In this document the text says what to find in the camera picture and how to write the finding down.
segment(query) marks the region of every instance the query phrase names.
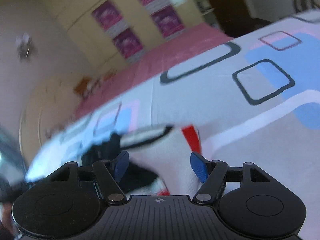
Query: bed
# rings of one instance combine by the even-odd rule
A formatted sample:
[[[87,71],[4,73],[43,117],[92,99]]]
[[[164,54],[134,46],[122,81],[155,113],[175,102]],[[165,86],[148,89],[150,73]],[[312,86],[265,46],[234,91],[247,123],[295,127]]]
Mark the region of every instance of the bed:
[[[191,54],[190,49],[185,48],[185,54]],[[94,96],[84,102],[77,110],[79,120],[42,146],[26,178],[39,179],[78,160],[114,130],[193,124],[205,158],[230,166],[254,162],[300,197],[307,217],[299,235],[317,239],[319,55],[320,11],[311,10],[185,56],[183,62],[172,62],[155,75],[128,81],[124,74],[120,83],[126,88],[116,92],[108,84],[97,94],[100,101]],[[174,153],[161,157],[159,175],[165,177],[172,172],[168,163]],[[130,158],[152,168],[147,155]]]
[[[104,82],[92,97],[79,104],[75,115],[81,118],[149,78],[232,39],[219,29],[201,23],[148,52],[138,63]]]

